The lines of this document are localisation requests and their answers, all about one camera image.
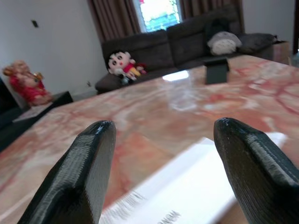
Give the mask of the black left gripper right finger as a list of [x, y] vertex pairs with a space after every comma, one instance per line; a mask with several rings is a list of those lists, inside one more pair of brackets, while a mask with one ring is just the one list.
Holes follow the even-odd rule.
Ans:
[[266, 133], [221, 118], [214, 143], [248, 223], [299, 222], [299, 170]]

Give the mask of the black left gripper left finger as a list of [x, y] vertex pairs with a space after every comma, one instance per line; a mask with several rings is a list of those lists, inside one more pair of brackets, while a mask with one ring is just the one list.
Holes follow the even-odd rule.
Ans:
[[99, 223], [115, 143], [114, 122], [88, 126], [46, 175], [19, 223]]

